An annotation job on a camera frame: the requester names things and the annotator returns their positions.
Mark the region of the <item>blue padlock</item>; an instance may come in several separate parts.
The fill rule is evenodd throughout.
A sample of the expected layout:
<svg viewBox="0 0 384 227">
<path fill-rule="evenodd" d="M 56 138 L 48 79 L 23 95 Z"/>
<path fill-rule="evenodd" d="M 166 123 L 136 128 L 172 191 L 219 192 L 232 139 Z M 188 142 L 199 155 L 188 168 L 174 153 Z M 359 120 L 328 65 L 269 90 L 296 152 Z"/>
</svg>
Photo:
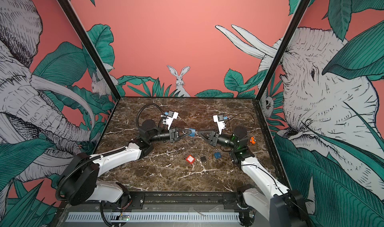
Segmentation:
<svg viewBox="0 0 384 227">
<path fill-rule="evenodd" d="M 195 137 L 196 136 L 196 130 L 195 129 L 189 129 L 189 130 L 190 130 L 189 137 Z"/>
<path fill-rule="evenodd" d="M 221 155 L 221 153 L 219 153 L 219 152 L 216 152 L 216 153 L 214 153 L 214 157 L 215 157 L 215 159 L 221 159 L 222 158 L 222 155 Z"/>
</svg>

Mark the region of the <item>red safety padlock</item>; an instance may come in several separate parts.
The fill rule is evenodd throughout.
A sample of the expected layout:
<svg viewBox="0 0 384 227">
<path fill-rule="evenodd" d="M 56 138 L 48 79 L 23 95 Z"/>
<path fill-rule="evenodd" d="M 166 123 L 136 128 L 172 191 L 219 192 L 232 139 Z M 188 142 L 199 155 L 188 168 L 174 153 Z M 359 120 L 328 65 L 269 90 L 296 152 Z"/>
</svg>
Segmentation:
<svg viewBox="0 0 384 227">
<path fill-rule="evenodd" d="M 189 164 L 193 164 L 195 161 L 196 161 L 196 158 L 193 157 L 192 155 L 189 155 L 187 158 L 186 158 L 186 161 L 189 163 Z"/>
</svg>

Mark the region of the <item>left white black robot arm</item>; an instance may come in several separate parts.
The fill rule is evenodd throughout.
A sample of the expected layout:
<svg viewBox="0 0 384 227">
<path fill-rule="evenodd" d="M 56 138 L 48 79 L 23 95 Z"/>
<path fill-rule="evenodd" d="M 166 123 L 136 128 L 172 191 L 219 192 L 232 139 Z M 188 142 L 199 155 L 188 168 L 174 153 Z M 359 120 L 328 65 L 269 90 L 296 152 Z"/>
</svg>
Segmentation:
<svg viewBox="0 0 384 227">
<path fill-rule="evenodd" d="M 153 142 L 174 143 L 190 135 L 190 129 L 163 129 L 153 120 L 146 120 L 139 126 L 139 135 L 126 146 L 98 155 L 80 153 L 76 155 L 60 176 L 56 189 L 56 199 L 72 206 L 86 201 L 109 202 L 119 209 L 128 207 L 132 197 L 121 183 L 99 181 L 104 173 L 146 157 L 153 149 Z"/>
</svg>

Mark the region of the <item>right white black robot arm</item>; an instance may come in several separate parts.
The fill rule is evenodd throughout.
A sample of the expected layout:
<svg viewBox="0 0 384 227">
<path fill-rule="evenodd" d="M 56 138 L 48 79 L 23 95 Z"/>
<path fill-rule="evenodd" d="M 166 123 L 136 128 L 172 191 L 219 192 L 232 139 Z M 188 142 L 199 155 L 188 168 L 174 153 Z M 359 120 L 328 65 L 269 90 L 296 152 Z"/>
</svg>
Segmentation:
<svg viewBox="0 0 384 227">
<path fill-rule="evenodd" d="M 235 127 L 231 135 L 214 130 L 198 131 L 210 146 L 229 148 L 235 166 L 248 175 L 262 191 L 249 188 L 241 191 L 242 207 L 251 207 L 270 223 L 271 227 L 311 227 L 303 195 L 274 178 L 250 151 L 250 138 L 245 127 Z"/>
</svg>

